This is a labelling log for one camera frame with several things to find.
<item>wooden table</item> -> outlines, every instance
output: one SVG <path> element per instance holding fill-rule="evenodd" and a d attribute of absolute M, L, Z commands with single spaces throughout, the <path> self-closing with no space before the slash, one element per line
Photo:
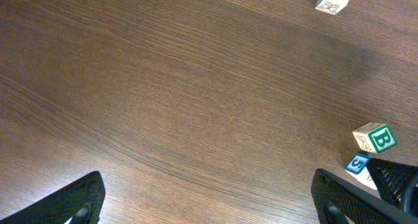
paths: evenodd
<path fill-rule="evenodd" d="M 370 121 L 417 166 L 418 0 L 315 2 L 0 0 L 0 219 L 98 170 L 101 223 L 317 223 Z"/>

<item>brown wood surface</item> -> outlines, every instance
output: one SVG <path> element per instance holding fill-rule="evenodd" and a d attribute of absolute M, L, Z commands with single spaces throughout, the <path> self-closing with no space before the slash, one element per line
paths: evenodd
<path fill-rule="evenodd" d="M 101 223 L 317 223 L 370 121 L 417 166 L 418 0 L 315 1 L 0 0 L 0 219 L 98 170 Z"/>

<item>white block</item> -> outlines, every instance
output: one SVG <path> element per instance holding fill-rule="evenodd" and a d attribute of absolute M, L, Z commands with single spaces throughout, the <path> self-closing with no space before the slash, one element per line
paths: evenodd
<path fill-rule="evenodd" d="M 318 0 L 315 9 L 335 15 L 347 6 L 349 0 Z"/>
<path fill-rule="evenodd" d="M 346 166 L 346 171 L 350 175 L 355 177 L 355 179 L 357 179 L 361 184 L 366 185 L 372 188 L 373 190 L 377 190 L 378 188 L 376 187 L 376 184 L 373 182 L 373 179 L 366 167 L 369 161 L 369 156 L 357 154 Z"/>
<path fill-rule="evenodd" d="M 354 130 L 353 135 L 360 149 L 367 152 L 381 153 L 398 144 L 386 123 L 368 123 Z"/>

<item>wooden cube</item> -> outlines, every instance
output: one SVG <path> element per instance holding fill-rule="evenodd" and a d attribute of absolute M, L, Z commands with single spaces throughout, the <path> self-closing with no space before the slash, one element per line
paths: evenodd
<path fill-rule="evenodd" d="M 315 9 L 335 15 L 347 6 L 348 1 L 349 0 L 318 0 Z"/>
<path fill-rule="evenodd" d="M 385 123 L 368 123 L 353 131 L 360 149 L 382 153 L 398 144 L 392 129 Z"/>
<path fill-rule="evenodd" d="M 370 157 L 362 154 L 357 154 L 353 157 L 346 166 L 346 171 L 355 177 L 361 184 L 366 185 L 373 190 L 377 190 L 376 184 L 368 172 L 367 163 L 370 161 Z"/>

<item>block with white face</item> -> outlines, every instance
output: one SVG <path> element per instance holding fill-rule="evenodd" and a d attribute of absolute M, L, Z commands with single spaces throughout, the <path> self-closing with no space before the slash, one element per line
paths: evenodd
<path fill-rule="evenodd" d="M 361 150 L 381 153 L 396 146 L 398 142 L 392 129 L 385 123 L 368 123 L 353 131 Z"/>
<path fill-rule="evenodd" d="M 367 163 L 370 161 L 370 157 L 362 154 L 357 154 L 352 158 L 350 163 L 346 166 L 346 171 L 357 179 L 361 184 L 377 190 L 376 184 L 373 182 L 373 179 L 370 173 L 367 170 Z"/>
<path fill-rule="evenodd" d="M 318 0 L 315 9 L 335 15 L 347 6 L 349 0 Z"/>

